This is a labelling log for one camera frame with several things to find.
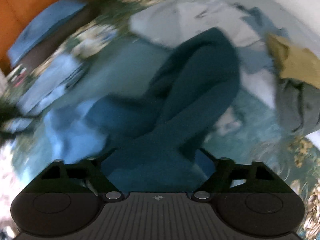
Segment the pile of clothes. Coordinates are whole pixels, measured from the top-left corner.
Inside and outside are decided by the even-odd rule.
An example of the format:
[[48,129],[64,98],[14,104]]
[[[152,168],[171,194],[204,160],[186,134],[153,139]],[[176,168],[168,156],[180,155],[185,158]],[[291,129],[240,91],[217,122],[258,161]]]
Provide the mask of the pile of clothes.
[[192,191],[208,179],[196,150],[239,83],[235,48],[211,28],[173,50],[141,97],[108,94],[51,109],[44,124],[53,159],[75,163],[118,148],[101,170],[120,190]]
[[[36,16],[17,38],[8,51],[13,72],[22,69],[13,82],[20,87],[19,97],[14,104],[22,116],[38,116],[56,99],[69,92],[88,70],[87,59],[97,54],[117,36],[112,25],[98,24],[95,20],[78,29],[33,72],[29,66],[18,65],[20,60],[41,41],[48,38],[60,26],[70,20],[86,3],[77,0],[60,0]],[[4,94],[9,99],[11,90]],[[9,132],[24,130],[31,119],[12,120],[3,125]]]
[[305,136],[320,128],[319,59],[295,46],[287,29],[277,28],[259,8],[224,0],[167,0],[130,19],[132,32],[166,48],[212,27],[236,47],[246,74],[266,69],[279,77],[276,110],[287,132]]

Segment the blue towel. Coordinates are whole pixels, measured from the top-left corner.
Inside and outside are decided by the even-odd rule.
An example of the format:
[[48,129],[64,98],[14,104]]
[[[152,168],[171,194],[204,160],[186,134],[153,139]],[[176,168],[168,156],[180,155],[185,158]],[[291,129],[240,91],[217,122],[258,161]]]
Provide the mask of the blue towel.
[[16,64],[38,43],[56,31],[86,5],[77,0],[60,0],[38,14],[22,31],[8,50],[11,66]]
[[196,149],[239,83],[236,50],[212,28],[177,47],[141,98],[107,95],[76,111],[51,110],[44,121],[53,158],[74,163],[103,154],[105,144],[119,149],[101,170],[121,191],[191,192],[213,172]]
[[267,33],[273,33],[278,36],[289,38],[287,30],[285,28],[278,29],[274,25],[273,21],[258,7],[254,7],[250,10],[245,9],[245,12],[247,12],[250,16],[242,17],[242,20],[249,24],[263,40],[265,40]]
[[247,47],[239,47],[237,50],[248,74],[257,73],[263,68],[273,69],[273,59],[268,54],[265,42],[257,41]]

